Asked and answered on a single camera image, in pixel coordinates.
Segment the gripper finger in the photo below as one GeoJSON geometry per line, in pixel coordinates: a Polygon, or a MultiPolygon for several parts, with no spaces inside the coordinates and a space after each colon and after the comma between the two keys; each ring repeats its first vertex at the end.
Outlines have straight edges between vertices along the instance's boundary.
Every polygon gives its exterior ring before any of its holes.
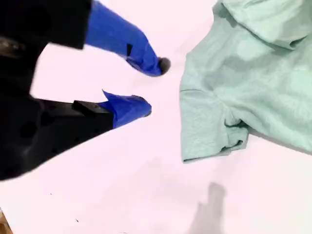
{"type": "Polygon", "coordinates": [[[170,68],[170,61],[156,55],[138,27],[98,0],[50,0],[48,9],[52,43],[75,49],[90,45],[115,53],[152,77],[161,76],[170,68]]]}
{"type": "Polygon", "coordinates": [[[30,166],[38,167],[55,156],[105,132],[147,117],[152,107],[144,98],[103,93],[105,102],[73,103],[43,100],[30,166]]]}

